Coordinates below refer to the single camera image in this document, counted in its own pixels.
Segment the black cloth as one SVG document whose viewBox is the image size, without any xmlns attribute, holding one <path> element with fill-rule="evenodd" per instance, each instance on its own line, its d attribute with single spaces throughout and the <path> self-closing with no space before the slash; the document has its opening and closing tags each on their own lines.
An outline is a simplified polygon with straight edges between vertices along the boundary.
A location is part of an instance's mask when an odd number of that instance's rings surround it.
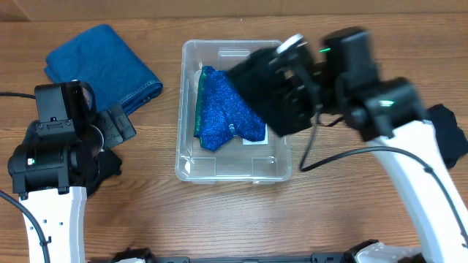
<svg viewBox="0 0 468 263">
<path fill-rule="evenodd" d="M 36 132 L 36 125 L 38 123 L 39 121 L 35 120 L 29 124 L 25 133 L 25 137 L 22 141 L 22 145 L 30 146 L 39 142 L 39 136 Z M 112 150 L 99 152 L 95 158 L 95 161 L 97 164 L 96 177 L 93 180 L 88 179 L 86 183 L 88 197 L 93 195 L 98 190 L 103 181 L 114 175 L 121 174 L 122 160 Z"/>
<path fill-rule="evenodd" d="M 441 104 L 425 108 L 405 78 L 382 81 L 369 51 L 346 52 L 316 63 L 304 47 L 278 52 L 264 48 L 228 70 L 242 99 L 283 137 L 337 115 L 364 142 L 396 137 L 408 123 L 431 121 L 435 142 L 450 169 L 467 154 L 467 137 L 452 111 Z"/>
</svg>

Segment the blue denim towel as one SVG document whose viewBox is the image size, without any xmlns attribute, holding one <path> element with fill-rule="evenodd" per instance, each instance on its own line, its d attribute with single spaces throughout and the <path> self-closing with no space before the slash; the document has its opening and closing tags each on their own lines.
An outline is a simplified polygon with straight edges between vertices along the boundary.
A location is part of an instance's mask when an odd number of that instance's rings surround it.
<svg viewBox="0 0 468 263">
<path fill-rule="evenodd" d="M 163 84 L 106 24 L 77 35 L 49 53 L 45 74 L 54 83 L 88 83 L 102 111 L 119 103 L 127 115 L 161 94 Z"/>
</svg>

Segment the blue sequin garment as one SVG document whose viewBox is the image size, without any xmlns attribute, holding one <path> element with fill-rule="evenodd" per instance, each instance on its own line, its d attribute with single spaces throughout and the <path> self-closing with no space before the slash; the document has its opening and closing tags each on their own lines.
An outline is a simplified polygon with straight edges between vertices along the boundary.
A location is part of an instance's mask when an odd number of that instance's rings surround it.
<svg viewBox="0 0 468 263">
<path fill-rule="evenodd" d="M 263 140 L 265 122 L 247 105 L 223 70 L 204 66 L 200 73 L 194 137 L 200 147 L 219 150 L 234 137 Z"/>
</svg>

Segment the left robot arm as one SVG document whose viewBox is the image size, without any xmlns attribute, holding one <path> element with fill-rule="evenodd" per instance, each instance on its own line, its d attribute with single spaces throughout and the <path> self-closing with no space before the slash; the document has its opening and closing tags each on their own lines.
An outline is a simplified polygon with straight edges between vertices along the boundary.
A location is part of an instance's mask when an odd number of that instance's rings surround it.
<svg viewBox="0 0 468 263">
<path fill-rule="evenodd" d="M 31 262 L 84 262 L 84 213 L 100 184 L 121 174 L 113 147 L 135 128 L 119 104 L 98 111 L 86 82 L 38 85 L 38 118 L 7 163 L 8 201 L 23 214 Z"/>
</svg>

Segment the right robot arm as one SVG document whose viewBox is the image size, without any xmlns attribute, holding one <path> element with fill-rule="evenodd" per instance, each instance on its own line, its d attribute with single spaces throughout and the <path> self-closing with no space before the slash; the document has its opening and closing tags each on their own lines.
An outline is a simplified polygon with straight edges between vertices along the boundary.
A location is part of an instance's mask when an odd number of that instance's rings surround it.
<svg viewBox="0 0 468 263">
<path fill-rule="evenodd" d="M 340 115 L 393 181 L 420 238 L 419 251 L 364 243 L 347 262 L 465 262 L 467 207 L 437 145 L 436 130 L 413 84 L 383 81 L 360 27 L 327 35 L 317 63 L 297 34 L 263 48 L 230 73 L 250 107 L 279 136 L 316 130 L 324 113 Z"/>
</svg>

